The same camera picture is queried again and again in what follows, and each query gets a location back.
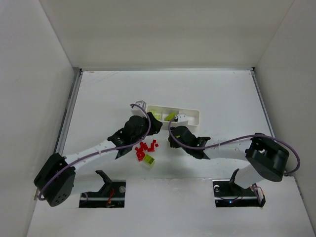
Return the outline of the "lime green 2x4 lego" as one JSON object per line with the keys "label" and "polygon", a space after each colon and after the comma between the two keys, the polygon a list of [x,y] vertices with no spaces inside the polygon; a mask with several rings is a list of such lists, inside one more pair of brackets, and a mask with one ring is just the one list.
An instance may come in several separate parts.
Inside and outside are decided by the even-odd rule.
{"label": "lime green 2x4 lego", "polygon": [[168,114],[165,118],[164,121],[174,121],[177,119],[177,113],[176,112],[171,112],[170,114]]}

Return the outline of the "white three-compartment tray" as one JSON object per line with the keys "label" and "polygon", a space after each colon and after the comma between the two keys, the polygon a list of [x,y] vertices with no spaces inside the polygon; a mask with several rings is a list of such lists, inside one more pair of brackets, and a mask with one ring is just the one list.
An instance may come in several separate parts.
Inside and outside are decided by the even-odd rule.
{"label": "white three-compartment tray", "polygon": [[170,121],[172,121],[171,127],[183,125],[189,129],[195,129],[199,126],[200,112],[198,110],[147,105],[146,111],[152,112],[154,117],[162,122],[163,130],[168,130]]}

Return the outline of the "lime green 2x2 lego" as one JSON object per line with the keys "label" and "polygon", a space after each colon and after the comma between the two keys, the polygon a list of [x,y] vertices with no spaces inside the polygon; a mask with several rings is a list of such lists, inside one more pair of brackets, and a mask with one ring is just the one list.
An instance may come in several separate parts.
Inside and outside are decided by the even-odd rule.
{"label": "lime green 2x2 lego", "polygon": [[162,113],[159,113],[157,110],[149,110],[150,113],[154,116],[155,119],[160,120],[162,119]]}

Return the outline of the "lime green long lego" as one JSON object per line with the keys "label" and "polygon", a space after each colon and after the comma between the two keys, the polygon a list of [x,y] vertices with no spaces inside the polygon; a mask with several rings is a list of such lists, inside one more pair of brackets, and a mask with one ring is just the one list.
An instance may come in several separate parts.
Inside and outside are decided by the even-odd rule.
{"label": "lime green long lego", "polygon": [[155,165],[155,162],[156,162],[155,159],[154,159],[152,156],[148,155],[148,154],[146,154],[146,155],[144,156],[143,161],[144,161],[147,165],[149,165],[150,167],[154,166],[154,165]]}

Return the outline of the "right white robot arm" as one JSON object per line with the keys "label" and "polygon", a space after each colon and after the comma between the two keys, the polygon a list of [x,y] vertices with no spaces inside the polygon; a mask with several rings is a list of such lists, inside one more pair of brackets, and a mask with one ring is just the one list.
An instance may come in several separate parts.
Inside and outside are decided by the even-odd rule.
{"label": "right white robot arm", "polygon": [[171,127],[169,145],[182,148],[196,159],[227,158],[247,161],[244,168],[237,168],[230,182],[243,189],[262,180],[280,182],[283,178],[289,152],[276,141],[262,133],[256,133],[244,141],[210,143],[210,137],[196,137],[186,126]]}

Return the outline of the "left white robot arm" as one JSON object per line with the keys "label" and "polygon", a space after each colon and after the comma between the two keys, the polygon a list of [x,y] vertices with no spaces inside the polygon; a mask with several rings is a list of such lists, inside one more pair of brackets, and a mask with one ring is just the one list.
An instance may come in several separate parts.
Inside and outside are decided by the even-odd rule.
{"label": "left white robot arm", "polygon": [[162,122],[151,112],[145,117],[133,115],[123,128],[96,146],[65,156],[53,153],[34,179],[39,191],[38,200],[47,201],[51,207],[60,205],[71,195],[75,177],[84,165],[116,160],[129,153],[145,137],[159,133],[161,127]]}

